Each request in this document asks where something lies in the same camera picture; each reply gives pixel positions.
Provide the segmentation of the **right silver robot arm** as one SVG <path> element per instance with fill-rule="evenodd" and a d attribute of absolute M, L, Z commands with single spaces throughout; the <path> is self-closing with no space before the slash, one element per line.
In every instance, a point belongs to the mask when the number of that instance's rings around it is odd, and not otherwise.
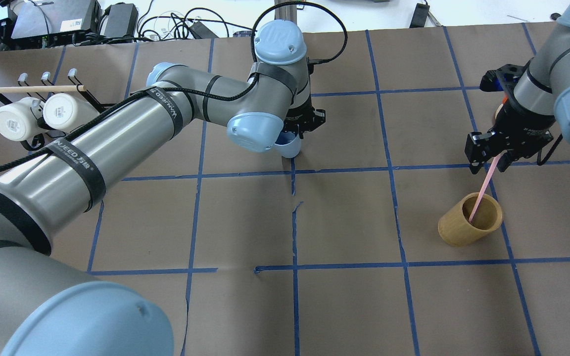
<path fill-rule="evenodd" d="M 555 123 L 570 144 L 570 4 L 534 58 L 523 66 L 487 71 L 479 88 L 502 91 L 504 103 L 492 128 L 467 136 L 471 173 L 498 155 L 498 170 L 504 172 L 511 163 L 540 153 L 554 139 L 550 128 Z"/>

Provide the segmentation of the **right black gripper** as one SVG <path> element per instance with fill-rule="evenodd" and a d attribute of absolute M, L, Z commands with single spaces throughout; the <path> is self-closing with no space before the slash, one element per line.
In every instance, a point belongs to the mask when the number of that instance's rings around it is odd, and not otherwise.
<path fill-rule="evenodd" d="M 553 140 L 549 128 L 555 121 L 554 116 L 503 106 L 498 110 L 492 128 L 485 133 L 468 133 L 466 158 L 471 174 L 477 175 L 486 162 L 500 153 L 499 172 L 505 172 L 521 158 L 536 155 Z"/>

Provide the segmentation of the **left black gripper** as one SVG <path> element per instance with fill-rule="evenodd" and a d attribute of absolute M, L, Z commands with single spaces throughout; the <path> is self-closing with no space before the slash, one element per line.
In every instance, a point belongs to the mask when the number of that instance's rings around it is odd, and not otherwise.
<path fill-rule="evenodd" d="M 295 107 L 290 108 L 285 115 L 285 133 L 293 133 L 304 138 L 304 133 L 312 132 L 326 123 L 326 111 L 316 109 L 312 103 L 312 97 Z"/>

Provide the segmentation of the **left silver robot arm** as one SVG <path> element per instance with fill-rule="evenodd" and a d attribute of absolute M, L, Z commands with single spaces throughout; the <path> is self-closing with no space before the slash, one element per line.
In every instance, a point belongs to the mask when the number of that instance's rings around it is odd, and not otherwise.
<path fill-rule="evenodd" d="M 312 108 L 305 44 L 278 20 L 261 34 L 292 34 L 297 62 L 255 63 L 258 84 L 181 64 L 161 63 L 147 87 L 99 123 L 25 156 L 0 176 L 0 356 L 415 356 L 409 263 L 393 181 L 375 189 L 385 167 L 304 170 L 285 162 L 268 174 L 204 172 L 190 178 L 132 177 L 131 171 L 188 128 L 227 129 L 259 152 L 296 155 L 284 140 L 292 116 L 324 119 Z M 140 270 L 72 268 L 50 257 L 65 225 L 99 206 L 117 241 L 147 246 L 186 237 L 186 336 L 176 342 L 163 308 L 98 275 Z"/>

